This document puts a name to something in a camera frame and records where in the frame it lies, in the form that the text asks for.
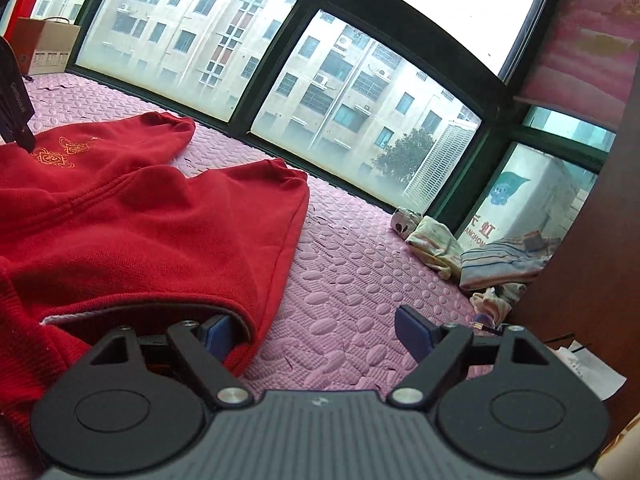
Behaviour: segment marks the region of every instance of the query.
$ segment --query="pink bedspread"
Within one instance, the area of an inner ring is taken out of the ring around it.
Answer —
[[[76,76],[27,83],[34,132],[160,110]],[[186,175],[267,158],[255,148],[197,126],[172,165]],[[311,191],[289,283],[267,341],[242,380],[266,388],[376,389],[386,394],[415,362],[396,339],[394,313],[409,304],[434,322],[470,321],[471,306],[415,258],[388,228],[390,216],[323,180]],[[32,478],[0,419],[0,478]]]

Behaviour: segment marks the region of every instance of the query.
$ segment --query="pink roller blind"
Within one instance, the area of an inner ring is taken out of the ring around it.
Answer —
[[[640,0],[561,0],[517,99],[616,131],[640,53]]]

